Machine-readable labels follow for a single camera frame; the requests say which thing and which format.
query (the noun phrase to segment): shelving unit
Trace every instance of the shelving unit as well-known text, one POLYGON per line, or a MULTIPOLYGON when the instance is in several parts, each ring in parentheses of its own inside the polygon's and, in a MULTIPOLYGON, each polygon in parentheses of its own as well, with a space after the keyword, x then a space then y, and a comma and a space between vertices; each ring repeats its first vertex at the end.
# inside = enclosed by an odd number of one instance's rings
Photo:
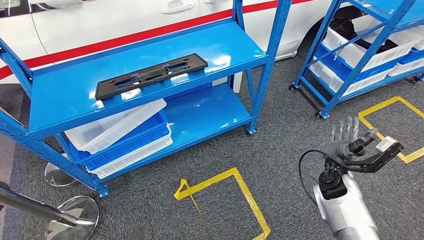
POLYGON ((218 134, 242 125, 247 125, 247 131, 254 134, 290 5, 290 0, 278 1, 266 52, 244 31, 242 0, 233 0, 232 17, 35 71, 0 39, 1 59, 31 99, 28 127, 1 109, 0 132, 96 191, 100 197, 108 195, 108 188, 102 184, 104 181, 218 134), (205 59, 208 67, 103 101, 95 100, 100 81, 192 53, 205 59), (255 67, 262 67, 257 89, 254 89, 251 74, 255 67), (242 71, 247 73, 250 112, 230 84, 202 87, 242 71), (183 97, 171 97, 196 88, 200 89, 183 97), (172 145, 103 179, 74 163, 63 131, 161 98, 170 99, 164 112, 172 132, 172 145), (47 136, 57 138, 70 161, 43 141, 47 136))
POLYGON ((318 119, 326 119, 329 117, 329 112, 331 109, 337 103, 342 101, 408 77, 417 76, 414 78, 414 80, 422 81, 424 79, 424 67, 420 67, 396 76, 387 75, 384 79, 378 82, 365 86, 354 92, 350 92, 349 94, 344 94, 350 85, 358 82, 358 74, 361 73, 363 68, 370 61, 371 57, 376 54, 379 47, 388 39, 391 34, 423 24, 424 0, 333 0, 318 30, 315 40, 313 41, 310 50, 303 62, 300 72, 289 89, 294 91, 295 89, 301 87, 301 83, 304 84, 325 105, 325 108, 317 112, 315 116, 318 119), (377 19, 381 23, 367 31, 359 33, 357 37, 349 40, 347 43, 341 44, 339 47, 336 47, 333 50, 330 50, 326 54, 316 57, 317 52, 320 49, 320 44, 326 36, 327 29, 342 2, 349 2, 364 13, 377 19), (381 32, 375 38, 368 50, 366 50, 365 54, 357 63, 356 67, 354 67, 348 77, 343 80, 341 87, 337 91, 332 90, 325 81, 320 79, 316 74, 313 74, 310 70, 310 66, 312 64, 323 60, 324 58, 333 55, 334 53, 338 53, 349 44, 353 44, 355 41, 367 36, 379 28, 382 28, 381 32), (308 74, 311 74, 311 76, 330 93, 330 100, 327 100, 306 78, 308 74))

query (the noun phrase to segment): caster wheel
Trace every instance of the caster wheel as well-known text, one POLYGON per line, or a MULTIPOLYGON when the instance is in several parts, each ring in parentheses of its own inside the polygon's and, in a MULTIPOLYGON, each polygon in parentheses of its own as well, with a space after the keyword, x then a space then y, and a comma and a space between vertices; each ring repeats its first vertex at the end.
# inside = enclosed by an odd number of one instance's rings
POLYGON ((420 79, 419 79, 418 77, 416 77, 416 76, 414 76, 414 77, 411 79, 411 82, 413 82, 413 83, 417 83, 418 81, 420 81, 420 79))
POLYGON ((321 114, 319 112, 315 113, 315 118, 316 119, 323 119, 323 116, 321 116, 321 114))
POLYGON ((290 90, 290 91, 295 91, 297 88, 295 87, 295 85, 294 84, 292 84, 292 85, 290 85, 290 86, 288 86, 288 90, 290 90))
POLYGON ((253 134, 255 134, 257 131, 258 131, 258 130, 257 130, 257 128, 256 128, 256 127, 254 128, 253 132, 250 132, 250 131, 246 128, 246 134, 247 134, 247 135, 253 135, 253 134))

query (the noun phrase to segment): chrome stand base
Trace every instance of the chrome stand base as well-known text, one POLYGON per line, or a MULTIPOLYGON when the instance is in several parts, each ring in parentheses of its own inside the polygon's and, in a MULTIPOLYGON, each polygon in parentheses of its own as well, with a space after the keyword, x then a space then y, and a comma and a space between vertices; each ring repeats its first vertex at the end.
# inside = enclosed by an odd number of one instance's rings
POLYGON ((44 179, 48 184, 58 188, 67 188, 78 183, 75 178, 64 173, 50 162, 45 166, 44 179))
POLYGON ((51 221, 45 230, 46 240, 87 240, 94 233, 100 222, 100 213, 97 203, 88 196, 75 196, 57 209, 79 218, 93 220, 95 224, 80 225, 51 221))

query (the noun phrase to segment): blue plastic tray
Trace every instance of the blue plastic tray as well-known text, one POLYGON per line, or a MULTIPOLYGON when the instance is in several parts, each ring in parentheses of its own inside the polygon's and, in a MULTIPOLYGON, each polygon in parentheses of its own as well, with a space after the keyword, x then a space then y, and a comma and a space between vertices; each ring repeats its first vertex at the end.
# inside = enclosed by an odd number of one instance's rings
POLYGON ((90 154, 88 151, 78 151, 70 143, 71 154, 77 164, 85 165, 92 171, 168 135, 170 131, 167 128, 167 122, 167 117, 161 110, 102 151, 90 154))
POLYGON ((408 53, 408 55, 402 57, 399 60, 399 63, 404 65, 422 58, 424 58, 424 50, 418 50, 413 47, 412 50, 408 53))
MULTIPOLYGON (((330 52, 330 50, 326 46, 324 46, 322 43, 320 43, 315 56, 319 58, 320 56, 323 56, 324 54, 328 52, 330 52)), ((328 56, 324 57, 320 61, 323 64, 325 64, 327 67, 329 67, 340 79, 344 81, 345 79, 349 77, 349 74, 351 74, 351 72, 353 71, 353 68, 349 66, 349 64, 347 64, 345 60, 341 58, 340 56, 337 56, 336 58, 335 57, 336 57, 336 53, 333 52, 332 54, 329 54, 328 56)), ((394 60, 381 64, 379 66, 360 72, 354 82, 358 82, 360 80, 369 78, 373 75, 379 74, 386 70, 392 69, 396 66, 396 64, 399 62, 400 59, 401 58, 396 58, 394 60)))

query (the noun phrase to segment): yellow floor tape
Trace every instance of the yellow floor tape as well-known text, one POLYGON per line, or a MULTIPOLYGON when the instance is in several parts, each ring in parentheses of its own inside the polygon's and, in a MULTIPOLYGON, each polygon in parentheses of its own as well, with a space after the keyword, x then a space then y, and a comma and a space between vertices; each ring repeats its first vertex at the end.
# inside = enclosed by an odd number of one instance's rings
MULTIPOLYGON (((365 124, 365 126, 367 126, 369 129, 373 129, 374 127, 365 119, 365 116, 374 113, 384 107, 389 106, 390 104, 396 103, 396 102, 401 102, 403 104, 405 104, 408 108, 410 108, 412 111, 414 111, 416 114, 418 114, 419 116, 421 116, 424 119, 424 113, 422 111, 420 111, 419 109, 417 109, 416 107, 414 107, 412 104, 410 104, 409 102, 407 102, 405 99, 403 99, 400 96, 394 96, 382 103, 379 103, 375 106, 372 106, 366 110, 363 110, 361 112, 358 113, 358 118, 359 120, 365 124)), ((384 136, 377 132, 377 137, 381 140, 384 139, 384 136)), ((414 161, 415 159, 424 156, 424 147, 405 156, 403 155, 401 152, 397 155, 402 161, 404 161, 406 164, 414 161)))
POLYGON ((245 181, 243 180, 242 176, 240 175, 239 171, 237 170, 237 168, 233 167, 223 173, 220 173, 216 176, 213 176, 211 178, 209 178, 208 180, 205 180, 197 185, 194 186, 189 186, 189 184, 187 183, 187 181, 183 178, 181 178, 180 181, 180 186, 178 188, 178 190, 175 192, 175 194, 173 195, 175 199, 177 200, 181 200, 183 198, 186 198, 188 196, 190 196, 191 201, 194 203, 194 206, 197 209, 197 212, 200 215, 201 221, 203 223, 203 225, 206 227, 205 221, 203 220, 202 214, 200 213, 200 209, 198 207, 198 204, 196 203, 195 199, 193 198, 193 194, 197 193, 198 191, 214 184, 217 183, 221 180, 224 180, 228 177, 234 176, 235 180, 238 183, 238 186, 240 186, 241 192, 244 194, 244 197, 246 198, 247 202, 250 205, 250 208, 253 211, 253 214, 255 215, 263 233, 261 233, 260 235, 258 235, 257 237, 253 238, 253 240, 264 240, 267 238, 267 236, 270 234, 271 229, 270 227, 267 225, 267 222, 264 219, 264 216, 262 215, 261 210, 259 210, 258 205, 256 204, 255 200, 252 197, 251 192, 249 191, 248 187, 245 184, 245 181))

